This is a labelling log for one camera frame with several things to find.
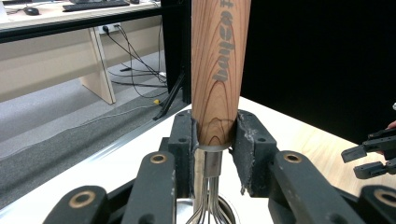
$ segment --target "black clamp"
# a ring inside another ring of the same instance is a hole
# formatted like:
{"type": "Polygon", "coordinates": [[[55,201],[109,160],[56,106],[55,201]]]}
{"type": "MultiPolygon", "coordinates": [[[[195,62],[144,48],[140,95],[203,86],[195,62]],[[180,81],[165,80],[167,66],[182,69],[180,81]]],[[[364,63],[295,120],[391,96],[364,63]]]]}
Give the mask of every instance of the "black clamp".
{"type": "Polygon", "coordinates": [[[368,179],[386,173],[396,174],[396,129],[381,130],[370,133],[368,140],[357,147],[344,150],[341,153],[344,162],[354,161],[367,156],[368,152],[378,152],[384,155],[387,162],[371,162],[356,166],[353,171],[358,179],[368,179]]]}

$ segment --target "hand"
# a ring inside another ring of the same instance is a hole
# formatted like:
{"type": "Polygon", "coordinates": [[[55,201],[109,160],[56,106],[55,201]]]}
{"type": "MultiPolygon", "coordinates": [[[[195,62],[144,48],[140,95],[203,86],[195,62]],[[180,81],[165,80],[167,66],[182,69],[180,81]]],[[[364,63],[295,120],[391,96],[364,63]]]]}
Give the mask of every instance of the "hand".
{"type": "Polygon", "coordinates": [[[390,124],[388,125],[388,128],[387,128],[387,129],[394,129],[394,128],[396,128],[396,120],[393,121],[392,123],[390,123],[390,124]]]}

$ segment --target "computer keyboard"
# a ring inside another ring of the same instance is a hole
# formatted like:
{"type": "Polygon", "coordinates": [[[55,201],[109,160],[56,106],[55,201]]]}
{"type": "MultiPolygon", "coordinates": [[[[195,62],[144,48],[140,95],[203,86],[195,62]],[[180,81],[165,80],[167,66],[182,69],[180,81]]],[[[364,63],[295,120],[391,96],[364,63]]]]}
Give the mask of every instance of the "computer keyboard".
{"type": "Polygon", "coordinates": [[[92,2],[64,6],[64,11],[81,11],[106,7],[127,7],[129,3],[124,1],[92,2]]]}

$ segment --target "black mouse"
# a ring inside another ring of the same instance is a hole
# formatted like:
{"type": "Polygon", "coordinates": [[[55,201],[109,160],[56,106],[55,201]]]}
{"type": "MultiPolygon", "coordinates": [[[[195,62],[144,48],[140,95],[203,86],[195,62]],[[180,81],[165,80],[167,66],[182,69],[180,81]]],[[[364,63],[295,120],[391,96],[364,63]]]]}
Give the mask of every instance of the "black mouse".
{"type": "Polygon", "coordinates": [[[35,7],[26,7],[26,8],[23,9],[23,11],[26,13],[26,15],[29,15],[29,16],[40,15],[40,12],[35,7]]]}

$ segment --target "wooden handle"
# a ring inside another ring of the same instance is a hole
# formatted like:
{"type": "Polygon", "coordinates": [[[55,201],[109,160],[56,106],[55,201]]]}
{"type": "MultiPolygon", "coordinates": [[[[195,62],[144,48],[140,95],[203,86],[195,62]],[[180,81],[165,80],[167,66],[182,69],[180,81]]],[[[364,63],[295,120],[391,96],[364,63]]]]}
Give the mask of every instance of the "wooden handle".
{"type": "Polygon", "coordinates": [[[233,139],[250,0],[192,0],[191,101],[201,146],[233,139]]]}

